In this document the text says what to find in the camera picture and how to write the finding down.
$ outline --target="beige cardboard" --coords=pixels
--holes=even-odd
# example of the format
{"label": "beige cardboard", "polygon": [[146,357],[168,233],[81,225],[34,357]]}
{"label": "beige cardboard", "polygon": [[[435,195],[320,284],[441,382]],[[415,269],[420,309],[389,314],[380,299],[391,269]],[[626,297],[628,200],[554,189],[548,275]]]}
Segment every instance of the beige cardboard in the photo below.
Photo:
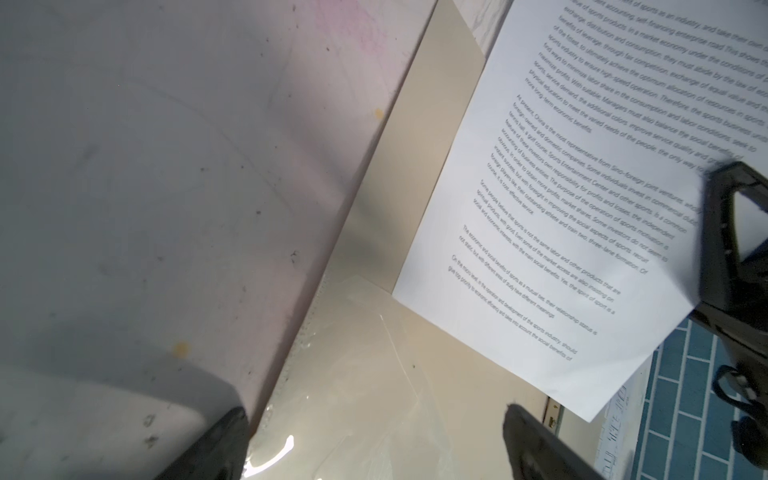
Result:
{"label": "beige cardboard", "polygon": [[[506,405],[541,418],[546,396],[388,295],[484,63],[453,2],[439,0],[251,441],[251,468],[288,435],[294,450],[258,478],[511,478]],[[355,289],[379,293],[352,308]]]}

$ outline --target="blue tiled wall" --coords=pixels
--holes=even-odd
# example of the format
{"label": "blue tiled wall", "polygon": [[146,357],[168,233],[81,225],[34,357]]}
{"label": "blue tiled wall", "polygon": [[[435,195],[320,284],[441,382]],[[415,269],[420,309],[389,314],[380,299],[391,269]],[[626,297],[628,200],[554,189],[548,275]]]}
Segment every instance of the blue tiled wall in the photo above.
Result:
{"label": "blue tiled wall", "polygon": [[712,375],[724,363],[730,362],[723,344],[689,320],[659,345],[631,480],[768,480],[733,450],[730,423],[740,412],[711,392]]}

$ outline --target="gray surface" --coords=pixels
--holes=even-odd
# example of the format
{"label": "gray surface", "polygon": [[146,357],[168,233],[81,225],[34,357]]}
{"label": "gray surface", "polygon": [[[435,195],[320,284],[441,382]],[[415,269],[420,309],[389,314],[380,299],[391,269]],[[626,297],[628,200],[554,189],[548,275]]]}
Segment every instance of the gray surface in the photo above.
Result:
{"label": "gray surface", "polygon": [[0,478],[257,420],[432,4],[0,3]]}

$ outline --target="black plastic part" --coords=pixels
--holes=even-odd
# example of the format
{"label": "black plastic part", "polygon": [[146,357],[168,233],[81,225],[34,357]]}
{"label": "black plastic part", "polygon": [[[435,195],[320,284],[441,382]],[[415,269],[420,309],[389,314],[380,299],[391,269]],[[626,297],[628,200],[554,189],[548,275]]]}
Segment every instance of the black plastic part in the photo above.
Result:
{"label": "black plastic part", "polygon": [[240,480],[248,440],[245,410],[231,409],[156,480]]}
{"label": "black plastic part", "polygon": [[503,434],[515,480],[602,480],[520,405],[507,408]]}
{"label": "black plastic part", "polygon": [[[718,335],[735,368],[721,366],[712,389],[724,402],[748,415],[732,426],[734,449],[753,465],[768,468],[768,241],[744,261],[733,215],[742,194],[768,212],[768,180],[736,162],[711,174],[704,198],[701,237],[701,303],[691,318]],[[730,398],[728,383],[745,398]]]}
{"label": "black plastic part", "polygon": [[711,174],[704,198],[701,241],[701,301],[738,313],[742,322],[766,331],[768,304],[766,275],[768,255],[764,246],[740,262],[733,218],[733,196],[741,193],[760,209],[768,211],[768,180],[742,162]]}

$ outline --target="sheet of paper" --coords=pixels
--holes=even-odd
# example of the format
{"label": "sheet of paper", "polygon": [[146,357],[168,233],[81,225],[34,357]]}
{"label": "sheet of paper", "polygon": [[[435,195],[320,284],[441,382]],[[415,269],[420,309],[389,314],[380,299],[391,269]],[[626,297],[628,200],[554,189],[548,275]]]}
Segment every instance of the sheet of paper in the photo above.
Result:
{"label": "sheet of paper", "polygon": [[697,302],[706,172],[768,174],[765,25],[515,0],[395,298],[591,420]]}

